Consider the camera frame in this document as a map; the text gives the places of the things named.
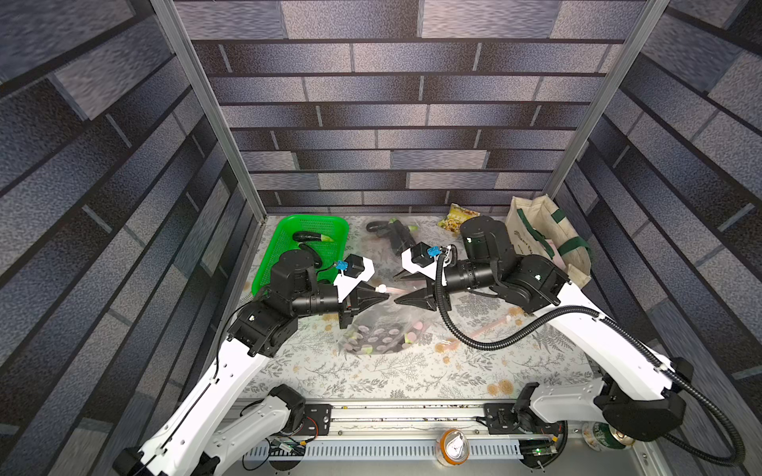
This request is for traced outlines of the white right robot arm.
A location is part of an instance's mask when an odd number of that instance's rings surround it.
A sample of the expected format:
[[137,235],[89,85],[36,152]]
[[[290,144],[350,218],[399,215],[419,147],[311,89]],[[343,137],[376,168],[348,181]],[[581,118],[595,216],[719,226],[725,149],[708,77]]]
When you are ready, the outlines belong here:
[[[438,311],[462,344],[481,351],[510,347],[549,325],[565,335],[603,370],[586,385],[553,387],[530,383],[516,402],[514,420],[524,428],[562,420],[605,422],[625,436],[653,441],[682,426],[686,403],[678,383],[693,374],[627,334],[596,307],[569,276],[540,255],[515,252],[504,223],[488,216],[460,228],[466,259],[456,246],[417,243],[401,254],[400,278],[427,281],[426,289],[399,297],[399,305]],[[490,297],[520,307],[535,319],[504,339],[483,342],[460,330],[448,312],[455,293],[490,290]]]

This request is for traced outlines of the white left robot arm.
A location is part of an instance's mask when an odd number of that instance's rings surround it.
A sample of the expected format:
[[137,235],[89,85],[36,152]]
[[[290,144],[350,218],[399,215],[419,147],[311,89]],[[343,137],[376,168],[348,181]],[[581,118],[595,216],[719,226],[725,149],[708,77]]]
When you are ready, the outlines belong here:
[[119,475],[222,475],[257,444],[295,432],[306,400],[282,384],[231,424],[222,421],[248,383],[297,331],[300,319],[335,313],[348,327],[353,317],[389,298],[369,284],[373,262],[350,254],[337,262],[332,282],[321,281],[313,256],[283,253],[268,285],[246,303],[226,331],[214,363],[180,408],[141,446],[126,448],[113,463]]

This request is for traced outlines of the clear pink-dotted zip-top bag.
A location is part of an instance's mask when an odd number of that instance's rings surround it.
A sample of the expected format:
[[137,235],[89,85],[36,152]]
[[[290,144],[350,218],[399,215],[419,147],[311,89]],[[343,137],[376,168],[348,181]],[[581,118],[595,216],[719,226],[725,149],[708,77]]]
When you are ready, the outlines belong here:
[[409,226],[405,225],[402,221],[398,220],[397,218],[392,218],[389,220],[391,223],[390,229],[387,233],[381,234],[381,233],[374,233],[378,238],[386,238],[390,241],[392,252],[398,256],[401,257],[402,253],[416,245],[417,243],[420,243],[419,241],[416,241],[413,237],[412,232],[416,231],[418,229],[417,226]]

